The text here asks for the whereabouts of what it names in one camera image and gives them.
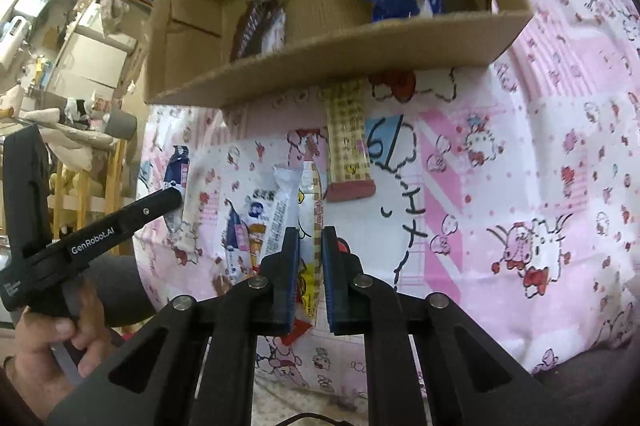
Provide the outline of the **person left hand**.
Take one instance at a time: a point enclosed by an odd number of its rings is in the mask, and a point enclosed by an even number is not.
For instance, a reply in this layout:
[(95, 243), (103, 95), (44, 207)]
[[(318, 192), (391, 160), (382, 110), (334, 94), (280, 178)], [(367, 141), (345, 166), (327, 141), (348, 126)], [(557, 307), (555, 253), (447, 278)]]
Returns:
[(40, 420), (45, 420), (74, 390), (53, 357), (52, 345), (70, 342), (84, 353), (78, 363), (78, 373), (84, 378), (116, 350), (111, 330), (105, 325), (102, 302), (88, 279), (78, 290), (78, 297), (81, 307), (76, 321), (27, 308), (16, 325), (16, 354), (6, 362), (6, 375)]

